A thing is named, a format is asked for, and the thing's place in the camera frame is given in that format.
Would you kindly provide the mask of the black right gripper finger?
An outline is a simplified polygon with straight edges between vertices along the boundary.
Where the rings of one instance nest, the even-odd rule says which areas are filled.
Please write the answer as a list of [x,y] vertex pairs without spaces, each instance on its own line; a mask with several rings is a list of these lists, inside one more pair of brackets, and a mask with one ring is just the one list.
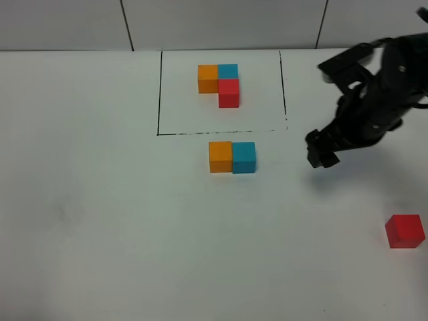
[[323,150],[321,154],[321,163],[323,167],[333,167],[340,162],[335,150]]
[[307,145],[307,159],[313,168],[323,167],[322,159],[319,153],[318,148],[316,147],[316,142],[319,138],[319,131],[313,130],[309,132],[306,137],[306,145]]

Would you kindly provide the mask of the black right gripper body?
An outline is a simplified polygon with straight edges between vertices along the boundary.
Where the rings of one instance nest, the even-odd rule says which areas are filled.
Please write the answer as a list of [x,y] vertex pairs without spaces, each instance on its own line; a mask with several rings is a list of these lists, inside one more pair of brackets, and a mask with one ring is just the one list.
[[400,127],[402,117],[427,95],[427,34],[391,38],[375,49],[365,68],[367,84],[355,82],[338,101],[334,120],[326,127],[326,149],[348,150],[376,144]]

